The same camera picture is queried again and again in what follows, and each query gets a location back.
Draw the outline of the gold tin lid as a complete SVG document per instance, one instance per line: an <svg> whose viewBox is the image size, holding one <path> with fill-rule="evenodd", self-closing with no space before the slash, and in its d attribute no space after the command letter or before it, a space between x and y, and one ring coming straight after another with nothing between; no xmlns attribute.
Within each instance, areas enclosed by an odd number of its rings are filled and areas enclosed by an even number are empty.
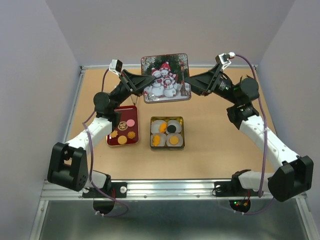
<svg viewBox="0 0 320 240"><path fill-rule="evenodd" d="M185 82L190 76L186 53L144 56L140 63L143 75L155 77L153 83L144 89L145 103L156 104L191 99L191 87Z"/></svg>

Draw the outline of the orange fish cookie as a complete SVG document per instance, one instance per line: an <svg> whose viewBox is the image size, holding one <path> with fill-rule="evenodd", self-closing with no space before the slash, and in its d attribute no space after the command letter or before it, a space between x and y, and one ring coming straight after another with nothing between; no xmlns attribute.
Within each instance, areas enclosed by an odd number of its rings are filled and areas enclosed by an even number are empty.
<svg viewBox="0 0 320 240"><path fill-rule="evenodd" d="M166 122L161 123L161 125L159 126L159 132L164 133L166 129L167 129L167 123Z"/></svg>
<svg viewBox="0 0 320 240"><path fill-rule="evenodd" d="M152 138L152 145L154 147L157 147L160 143L161 143L161 136L158 134L154 135Z"/></svg>

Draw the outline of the black round cookie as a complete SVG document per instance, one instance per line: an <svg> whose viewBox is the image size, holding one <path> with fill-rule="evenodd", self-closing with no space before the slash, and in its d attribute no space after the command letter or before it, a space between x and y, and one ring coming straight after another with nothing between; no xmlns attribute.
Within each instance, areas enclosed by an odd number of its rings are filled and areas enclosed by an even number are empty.
<svg viewBox="0 0 320 240"><path fill-rule="evenodd" d="M172 125L169 125L166 130L168 133L175 133L177 128L175 125L172 124Z"/></svg>

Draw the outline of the metal tongs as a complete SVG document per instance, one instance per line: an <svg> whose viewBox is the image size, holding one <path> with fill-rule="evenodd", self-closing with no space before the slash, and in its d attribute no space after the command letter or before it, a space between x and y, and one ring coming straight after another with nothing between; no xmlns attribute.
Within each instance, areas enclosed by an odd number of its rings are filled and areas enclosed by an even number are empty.
<svg viewBox="0 0 320 240"><path fill-rule="evenodd" d="M130 100L131 100L131 103L136 106L138 104L138 101L139 101L139 96L135 96L135 95L131 95L130 96Z"/></svg>

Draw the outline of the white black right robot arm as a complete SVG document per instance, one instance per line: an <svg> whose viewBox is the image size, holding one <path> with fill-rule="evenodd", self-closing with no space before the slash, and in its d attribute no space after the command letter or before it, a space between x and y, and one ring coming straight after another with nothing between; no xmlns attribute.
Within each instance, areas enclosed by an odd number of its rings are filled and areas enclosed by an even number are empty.
<svg viewBox="0 0 320 240"><path fill-rule="evenodd" d="M268 192L284 202L311 188L313 160L288 148L266 125L262 112L252 103L260 97L255 78L247 76L233 84L218 63L207 72L185 78L185 82L198 96L214 93L231 102L233 105L226 110L229 121L255 143L263 152L262 161L269 161L274 169L273 173L266 173L264 168L260 172L249 169L236 172L230 182L233 194L242 195L247 190Z"/></svg>

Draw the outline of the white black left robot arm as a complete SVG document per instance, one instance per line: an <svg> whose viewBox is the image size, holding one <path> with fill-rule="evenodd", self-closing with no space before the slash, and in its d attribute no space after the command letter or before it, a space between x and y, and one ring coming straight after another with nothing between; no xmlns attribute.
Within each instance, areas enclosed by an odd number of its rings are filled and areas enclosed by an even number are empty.
<svg viewBox="0 0 320 240"><path fill-rule="evenodd" d="M56 143L51 152L47 181L79 192L94 188L100 197L111 193L108 176L93 170L94 147L111 134L120 123L121 113L116 111L131 95L140 97L155 77L137 75L123 69L114 70L120 81L110 93L103 90L93 97L94 110L89 116L90 124L83 122L84 130L69 141Z"/></svg>

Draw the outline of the gold square tin box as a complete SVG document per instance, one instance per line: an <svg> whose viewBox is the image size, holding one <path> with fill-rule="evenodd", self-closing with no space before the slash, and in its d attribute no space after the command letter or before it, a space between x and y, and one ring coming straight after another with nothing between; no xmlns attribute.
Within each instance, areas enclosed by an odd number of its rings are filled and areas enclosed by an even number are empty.
<svg viewBox="0 0 320 240"><path fill-rule="evenodd" d="M150 119L150 148L155 151L185 148L182 116L153 116Z"/></svg>

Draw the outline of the white paper cup back left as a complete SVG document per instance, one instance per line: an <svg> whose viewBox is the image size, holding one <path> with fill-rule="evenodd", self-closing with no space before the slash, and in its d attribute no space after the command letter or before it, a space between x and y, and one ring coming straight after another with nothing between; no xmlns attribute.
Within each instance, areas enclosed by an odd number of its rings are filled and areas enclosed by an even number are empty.
<svg viewBox="0 0 320 240"><path fill-rule="evenodd" d="M153 122L151 123L151 126L150 126L150 132L151 132L152 134L160 133L160 132L159 132L159 127L160 127L161 123L163 123L163 122L166 122L166 121L164 121L164 120L162 120L162 119L157 119L157 120L153 121Z"/></svg>

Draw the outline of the white paper cup back right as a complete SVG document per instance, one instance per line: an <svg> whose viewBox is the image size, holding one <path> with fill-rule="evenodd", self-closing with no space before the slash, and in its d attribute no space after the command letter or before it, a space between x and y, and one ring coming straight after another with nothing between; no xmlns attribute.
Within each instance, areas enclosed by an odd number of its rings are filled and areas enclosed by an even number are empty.
<svg viewBox="0 0 320 240"><path fill-rule="evenodd" d="M176 132L175 132L175 133L180 133L180 132L182 131L182 125L181 125L181 123L180 123L179 121L177 121L177 120L174 120L174 119L169 120L169 121L167 122L167 127L168 127L169 125L174 125L174 126L176 126Z"/></svg>

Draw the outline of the red rectangular tray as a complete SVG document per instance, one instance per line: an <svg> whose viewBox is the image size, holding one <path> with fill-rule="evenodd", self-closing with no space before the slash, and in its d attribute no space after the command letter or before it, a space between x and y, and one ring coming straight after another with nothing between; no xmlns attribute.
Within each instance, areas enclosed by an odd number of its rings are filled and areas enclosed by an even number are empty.
<svg viewBox="0 0 320 240"><path fill-rule="evenodd" d="M110 135L106 137L106 142L110 147L119 147L119 146L128 146L134 145L139 141L139 121L138 121L138 109L134 105L126 105L120 106L116 109L118 113L120 113L120 122L114 131L118 131L118 136L116 138L110 138ZM129 119L133 119L135 121L135 125L133 127L128 127L126 122ZM134 139L128 138L128 132L135 132L136 136ZM118 143L119 136L126 136L127 143L120 145Z"/></svg>

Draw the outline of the small round tan cookie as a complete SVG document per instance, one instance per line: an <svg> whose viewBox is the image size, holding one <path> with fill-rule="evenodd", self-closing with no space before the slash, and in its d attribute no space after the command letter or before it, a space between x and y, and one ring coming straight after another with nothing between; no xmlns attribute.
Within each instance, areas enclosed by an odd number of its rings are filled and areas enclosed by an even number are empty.
<svg viewBox="0 0 320 240"><path fill-rule="evenodd" d="M127 137L129 139L134 139L136 137L136 133L134 131L130 131L128 132Z"/></svg>

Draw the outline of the flower shaped cookie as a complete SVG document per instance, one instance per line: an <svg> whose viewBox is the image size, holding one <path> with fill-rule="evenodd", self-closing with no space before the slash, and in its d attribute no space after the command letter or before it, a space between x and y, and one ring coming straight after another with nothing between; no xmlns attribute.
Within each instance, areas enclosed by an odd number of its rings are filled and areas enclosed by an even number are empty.
<svg viewBox="0 0 320 240"><path fill-rule="evenodd" d="M113 138L116 138L118 136L118 131L117 130L114 130L111 134L110 134L110 138L113 139Z"/></svg>

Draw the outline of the white paper cup front right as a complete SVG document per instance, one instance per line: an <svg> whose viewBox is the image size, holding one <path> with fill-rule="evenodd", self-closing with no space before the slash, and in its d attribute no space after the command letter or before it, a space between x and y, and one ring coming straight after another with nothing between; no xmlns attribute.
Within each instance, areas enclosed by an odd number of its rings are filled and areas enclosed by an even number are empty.
<svg viewBox="0 0 320 240"><path fill-rule="evenodd" d="M177 145L171 145L169 139L172 136L177 136L179 138L179 143ZM166 145L168 147L181 147L183 145L183 137L179 133L170 133L166 136Z"/></svg>

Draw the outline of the aluminium front rail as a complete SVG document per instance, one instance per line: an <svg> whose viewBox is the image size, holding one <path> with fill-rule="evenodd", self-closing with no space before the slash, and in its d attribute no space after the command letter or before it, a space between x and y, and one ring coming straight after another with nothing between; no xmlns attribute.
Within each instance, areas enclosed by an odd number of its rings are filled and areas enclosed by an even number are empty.
<svg viewBox="0 0 320 240"><path fill-rule="evenodd" d="M212 195L215 182L230 181L229 179L189 179L189 180L113 180L112 182L127 182L126 198L117 198L121 201L144 201L144 200L233 200L249 197L251 200L257 196L244 197L217 197ZM82 193L44 182L41 200L108 200L108 198L83 198Z"/></svg>

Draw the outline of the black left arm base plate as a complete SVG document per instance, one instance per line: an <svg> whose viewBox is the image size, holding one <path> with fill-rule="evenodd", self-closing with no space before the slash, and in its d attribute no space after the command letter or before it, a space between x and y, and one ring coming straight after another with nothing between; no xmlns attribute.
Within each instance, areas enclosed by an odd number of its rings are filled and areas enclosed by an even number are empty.
<svg viewBox="0 0 320 240"><path fill-rule="evenodd" d="M127 197L127 182L112 182L109 181L100 189L109 197L116 199L124 199ZM82 193L85 199L105 198L105 196L96 190L94 187L85 188Z"/></svg>

